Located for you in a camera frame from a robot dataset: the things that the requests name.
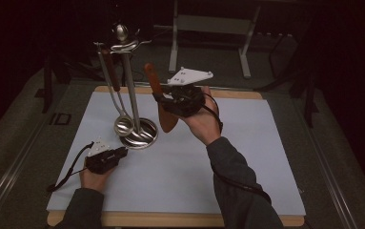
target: metal stand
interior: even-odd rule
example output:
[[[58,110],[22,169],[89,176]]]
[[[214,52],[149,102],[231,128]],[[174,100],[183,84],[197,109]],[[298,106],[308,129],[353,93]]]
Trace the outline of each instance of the metal stand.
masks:
[[[143,44],[143,42],[140,43],[137,39],[129,38],[128,31],[123,25],[117,26],[116,33],[119,43],[111,46],[111,53],[121,55],[134,122],[133,131],[129,135],[120,136],[120,141],[129,149],[144,149],[155,142],[158,137],[158,129],[154,122],[147,118],[140,117],[137,109],[130,58],[132,52],[136,50],[139,45]]]

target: wooden handle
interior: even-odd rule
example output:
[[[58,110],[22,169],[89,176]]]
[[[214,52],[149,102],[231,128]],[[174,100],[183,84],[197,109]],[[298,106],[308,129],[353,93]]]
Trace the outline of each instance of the wooden handle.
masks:
[[[155,94],[162,94],[161,84],[159,83],[158,75],[155,71],[154,65],[150,63],[146,64],[144,66],[144,72],[149,78],[152,92]],[[158,118],[159,124],[165,133],[170,132],[173,127],[176,126],[176,123],[179,120],[179,118],[175,115],[165,111],[160,103],[158,103]]]
[[[150,86],[152,87],[152,92],[155,94],[162,94],[161,84],[159,83],[158,75],[155,71],[154,65],[148,63],[144,66],[144,72],[149,78]]]
[[[116,70],[114,69],[114,66],[113,66],[111,52],[107,49],[102,49],[101,53],[102,53],[102,58],[105,61],[105,65],[108,69],[109,79],[111,80],[113,89],[116,92],[119,92],[120,85],[119,85],[119,81],[117,81]]]

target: hand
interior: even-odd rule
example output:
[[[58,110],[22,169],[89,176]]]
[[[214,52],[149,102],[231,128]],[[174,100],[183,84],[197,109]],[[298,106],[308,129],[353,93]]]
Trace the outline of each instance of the hand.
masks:
[[[113,172],[114,168],[110,169],[103,175],[98,175],[91,172],[89,169],[80,172],[81,187],[96,190],[102,193],[105,189],[108,177]]]
[[[205,94],[211,94],[208,86],[202,87],[202,92]],[[217,106],[214,104],[211,98],[205,95],[205,105],[218,114]],[[206,146],[221,137],[220,128],[215,117],[205,109],[189,117],[179,117],[183,120],[191,129],[191,132]]]

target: cable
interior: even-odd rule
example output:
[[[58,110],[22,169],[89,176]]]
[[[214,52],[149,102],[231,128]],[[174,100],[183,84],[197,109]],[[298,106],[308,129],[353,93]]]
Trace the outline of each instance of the cable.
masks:
[[[215,104],[215,107],[217,108],[217,113],[215,112],[215,111],[213,111],[212,109],[210,109],[209,107],[207,107],[205,104],[202,104],[202,108],[204,108],[204,109],[206,109],[206,111],[208,111],[208,112],[210,112],[214,117],[215,117],[215,119],[217,120],[217,122],[218,122],[218,128],[220,129],[220,133],[223,131],[223,122],[220,120],[220,117],[219,117],[219,115],[220,115],[220,113],[219,113],[219,109],[218,109],[218,104],[217,104],[217,102],[215,101],[215,99],[211,96],[211,95],[209,95],[209,94],[205,94],[205,93],[203,93],[204,95],[206,95],[206,96],[208,96],[212,101],[213,101],[213,103]]]
[[[154,35],[154,36],[152,36],[152,41],[154,41],[154,39],[156,38],[156,37],[158,37],[158,36],[160,36],[160,35],[162,35],[162,34],[165,34],[165,33],[167,33],[168,31],[171,31],[172,29],[166,29],[166,30],[164,30],[164,31],[162,31],[162,32],[159,32],[158,34],[156,34],[156,35]]]
[[[214,166],[213,165],[211,165],[211,166],[212,166],[212,170],[213,170],[214,174],[218,178],[220,178],[222,181],[224,181],[224,182],[226,182],[226,183],[228,183],[228,184],[230,184],[230,185],[232,185],[232,186],[234,186],[236,188],[239,188],[241,190],[244,190],[246,192],[250,192],[250,193],[253,193],[253,194],[260,195],[264,199],[266,199],[270,204],[272,204],[271,197],[269,197],[269,195],[265,191],[263,191],[261,189],[258,189],[258,188],[254,188],[254,187],[248,186],[248,185],[245,185],[245,184],[242,184],[240,182],[237,182],[235,180],[229,179],[227,177],[224,177],[224,176],[222,176],[222,175],[220,175],[220,174],[218,174],[216,172],[216,170],[214,169]]]
[[[135,70],[132,70],[132,72],[133,72],[133,73],[138,73],[138,74],[140,75],[140,77],[139,77],[139,78],[133,78],[133,80],[136,80],[136,81],[143,81],[144,76],[145,76],[143,73],[141,73],[141,72],[139,72],[139,71],[135,71]]]
[[[74,170],[74,166],[75,166],[75,163],[77,162],[77,160],[78,160],[78,158],[81,156],[81,154],[85,151],[85,150],[87,150],[87,149],[89,149],[90,147],[92,147],[92,145],[93,145],[93,142],[91,143],[91,144],[88,144],[88,145],[86,145],[86,146],[84,146],[84,148],[82,148],[82,150],[80,151],[80,152],[78,152],[78,155],[75,157],[75,160],[72,162],[72,165],[71,165],[71,167],[70,167],[70,169],[67,171],[67,174],[66,174],[66,176],[57,184],[57,185],[55,185],[55,183],[53,183],[53,184],[51,184],[51,185],[49,185],[48,186],[48,188],[46,188],[46,191],[48,191],[49,193],[52,193],[52,192],[54,192],[54,191],[56,191],[57,189],[59,189],[61,186],[63,186],[66,182],[67,182],[67,180],[69,180],[69,178],[72,176],[72,175],[74,175],[74,174],[76,174],[76,173],[78,173],[78,172],[76,172],[76,173],[72,173],[72,171]]]
[[[310,228],[310,229],[314,229],[313,226],[307,221],[307,219],[304,217],[304,222],[305,224]]]
[[[88,169],[87,167],[85,167],[84,169],[82,169],[82,170],[78,170],[77,172],[74,172],[74,173],[72,173],[71,175],[75,175],[75,174],[78,174],[78,173],[81,173],[81,172],[83,172],[84,170],[86,170],[86,169]]]

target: white board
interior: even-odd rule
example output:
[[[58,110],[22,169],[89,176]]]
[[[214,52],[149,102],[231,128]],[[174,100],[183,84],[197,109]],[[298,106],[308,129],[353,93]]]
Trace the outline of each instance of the white board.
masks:
[[[123,94],[127,107],[129,97]],[[247,159],[257,182],[270,195],[279,215],[305,216],[305,209],[288,159],[266,100],[217,98],[223,136]],[[205,146],[179,120],[168,134],[162,132],[156,102],[151,94],[138,94],[141,117],[157,125],[159,134],[152,146],[129,150],[110,177],[105,191],[104,211],[151,213],[220,213],[213,191],[213,172]],[[71,145],[58,180],[69,170],[76,154],[98,137],[112,148],[122,146],[112,130],[118,112],[108,93],[93,93]],[[83,158],[74,171],[83,167]],[[79,176],[51,195],[48,211],[66,210]]]

